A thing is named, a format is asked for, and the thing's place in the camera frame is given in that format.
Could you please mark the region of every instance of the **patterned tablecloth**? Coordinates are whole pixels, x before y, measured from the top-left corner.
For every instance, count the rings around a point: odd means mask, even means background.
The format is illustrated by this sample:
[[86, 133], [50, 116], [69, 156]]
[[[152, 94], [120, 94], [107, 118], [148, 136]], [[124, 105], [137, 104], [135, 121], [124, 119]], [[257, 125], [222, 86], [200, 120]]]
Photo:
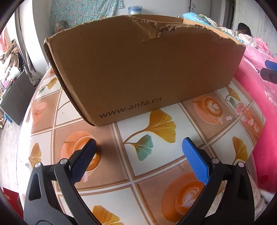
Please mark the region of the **patterned tablecloth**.
[[[254, 126], [236, 104], [247, 105]], [[173, 224], [188, 211], [203, 184], [187, 162], [185, 137], [223, 163], [246, 161], [265, 118], [233, 79], [228, 87], [105, 126], [90, 126], [77, 113], [50, 69], [25, 115], [17, 151], [17, 181], [24, 203], [36, 162], [57, 163], [94, 138], [99, 149], [75, 186], [102, 224]], [[60, 188], [55, 191], [71, 215]]]

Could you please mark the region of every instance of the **torn cardboard edge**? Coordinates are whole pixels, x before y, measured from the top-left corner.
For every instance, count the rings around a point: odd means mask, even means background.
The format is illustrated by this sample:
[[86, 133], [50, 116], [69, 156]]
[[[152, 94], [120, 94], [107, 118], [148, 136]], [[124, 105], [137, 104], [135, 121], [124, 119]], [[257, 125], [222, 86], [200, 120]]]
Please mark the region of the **torn cardboard edge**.
[[[152, 38], [158, 38], [158, 37], [160, 37], [160, 35], [164, 31], [173, 31], [174, 32], [174, 31], [177, 31], [177, 30], [181, 30], [182, 28], [197, 28], [197, 29], [207, 30], [211, 33], [215, 33], [217, 35], [218, 39], [230, 39], [230, 40], [234, 41], [237, 45], [243, 45], [241, 42], [239, 42], [235, 38], [232, 38], [230, 35], [225, 34], [224, 32], [222, 32], [222, 31], [220, 31], [216, 28], [213, 28], [213, 27], [210, 27], [210, 26], [205, 26], [204, 24], [197, 23], [197, 22], [194, 22], [194, 21], [190, 21], [190, 20], [187, 20], [187, 19], [175, 18], [175, 19], [178, 19], [179, 21], [176, 21], [176, 22], [159, 22], [159, 21], [140, 18], [141, 16], [144, 17], [144, 18], [154, 18], [154, 17], [156, 17], [156, 15], [140, 15], [140, 16], [136, 16], [136, 17], [134, 17], [134, 16], [122, 16], [122, 17], [132, 18], [133, 21], [141, 27], [141, 29], [149, 29], [149, 25], [150, 25], [151, 30], [152, 30], [152, 32], [151, 32], [152, 35], [150, 35], [148, 37], [145, 37], [146, 40], [149, 40], [149, 39], [152, 39]], [[92, 122], [93, 119], [90, 117], [90, 115], [88, 114], [88, 112], [86, 111], [84, 106], [82, 104], [77, 104], [76, 103], [76, 99], [78, 99], [78, 96], [74, 92], [70, 92], [70, 90], [73, 90], [73, 88], [66, 85], [65, 81], [63, 80], [62, 76], [60, 75], [60, 71], [59, 71], [58, 67], [56, 66], [55, 60], [52, 57], [52, 50], [49, 47], [49, 42], [51, 41], [52, 38], [54, 38], [58, 35], [62, 35], [63, 32], [66, 32], [70, 29], [74, 29], [75, 27], [86, 26], [86, 24], [93, 23], [93, 22], [94, 21], [87, 22], [87, 23], [79, 24], [79, 25], [73, 26], [71, 28], [65, 29], [65, 30], [53, 35], [52, 37], [49, 37], [49, 38], [45, 39], [45, 42], [44, 42], [43, 46], [44, 46], [46, 54], [49, 58], [49, 61], [52, 65], [52, 67], [53, 67], [53, 70], [54, 70], [55, 74], [57, 75], [63, 90], [65, 91], [66, 95], [70, 99], [70, 101], [73, 104], [74, 108], [77, 110], [77, 112], [81, 115], [81, 117], [87, 123], [89, 123], [92, 126], [95, 126], [95, 125], [105, 125], [107, 123]]]

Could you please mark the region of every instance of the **blue gripper pad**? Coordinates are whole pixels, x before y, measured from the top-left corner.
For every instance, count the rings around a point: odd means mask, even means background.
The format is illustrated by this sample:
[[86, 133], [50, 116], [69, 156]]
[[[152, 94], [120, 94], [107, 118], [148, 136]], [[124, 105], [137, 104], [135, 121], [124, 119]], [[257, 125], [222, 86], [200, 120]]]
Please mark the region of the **blue gripper pad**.
[[271, 61], [269, 61], [269, 60], [266, 60], [266, 61], [265, 61], [265, 66], [266, 66], [268, 69], [277, 71], [277, 63], [275, 63], [275, 62], [271, 62]]
[[197, 152], [197, 148], [189, 138], [185, 138], [182, 142], [182, 150], [190, 166], [192, 167], [194, 174], [200, 182], [205, 185], [209, 181], [209, 167]]
[[89, 139], [89, 141], [85, 144], [82, 150], [78, 152], [78, 157], [71, 167], [70, 181], [73, 185], [81, 181], [96, 151], [96, 141], [94, 139]]

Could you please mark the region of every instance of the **pink blanket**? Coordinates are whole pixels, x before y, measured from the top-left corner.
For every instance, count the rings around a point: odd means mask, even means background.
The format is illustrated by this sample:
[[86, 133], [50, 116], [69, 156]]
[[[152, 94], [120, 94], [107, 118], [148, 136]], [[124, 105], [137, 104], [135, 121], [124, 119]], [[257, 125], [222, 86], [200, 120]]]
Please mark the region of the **pink blanket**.
[[235, 78], [244, 86], [256, 101], [266, 117], [266, 123], [253, 150], [256, 164], [258, 186], [270, 192], [277, 191], [277, 85], [265, 81], [255, 70], [264, 66], [269, 54], [258, 53], [247, 48]]
[[248, 59], [257, 69], [261, 70], [265, 67], [265, 61], [269, 60], [276, 62], [269, 52], [267, 44], [260, 38], [254, 37], [253, 40], [257, 43], [257, 48], [246, 46], [244, 57]]

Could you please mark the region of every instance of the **coffee cup print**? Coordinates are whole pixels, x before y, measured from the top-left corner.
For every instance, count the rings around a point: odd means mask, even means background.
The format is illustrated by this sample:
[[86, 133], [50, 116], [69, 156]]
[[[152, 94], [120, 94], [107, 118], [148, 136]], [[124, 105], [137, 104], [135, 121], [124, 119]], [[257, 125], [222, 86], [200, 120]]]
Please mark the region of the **coffee cup print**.
[[55, 75], [55, 72], [54, 72], [54, 70], [53, 70], [52, 67], [51, 67], [50, 70], [49, 70], [49, 74], [50, 74], [50, 75]]
[[174, 223], [181, 220], [203, 188], [204, 184], [197, 180], [193, 172], [175, 179], [163, 195], [162, 211], [165, 218]]
[[47, 107], [47, 102], [41, 102], [39, 104], [33, 104], [31, 106], [29, 115], [27, 117], [26, 122], [29, 123], [31, 121], [32, 126], [37, 125], [42, 119], [42, 112]]
[[212, 125], [222, 125], [223, 110], [220, 104], [208, 95], [201, 95], [193, 99], [193, 106], [197, 115]]
[[93, 170], [99, 165], [101, 160], [100, 144], [90, 133], [86, 131], [77, 131], [67, 137], [61, 148], [61, 159], [69, 158], [75, 151], [82, 149], [90, 138], [93, 138], [96, 141], [97, 151], [86, 169], [81, 182], [87, 182], [89, 175], [91, 175]]

